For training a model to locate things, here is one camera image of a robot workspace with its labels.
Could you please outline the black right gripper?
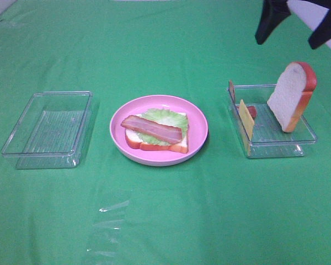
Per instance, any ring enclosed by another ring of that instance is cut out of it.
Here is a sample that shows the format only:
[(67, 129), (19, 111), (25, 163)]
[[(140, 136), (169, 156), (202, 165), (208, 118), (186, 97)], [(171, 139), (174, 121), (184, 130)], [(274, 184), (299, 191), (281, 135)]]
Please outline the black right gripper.
[(330, 0), (263, 0), (260, 22), (255, 33), (257, 44), (262, 45), (273, 30), (294, 11), (328, 10), (323, 20), (311, 34), (308, 43), (312, 49), (317, 49), (331, 39), (331, 1)]

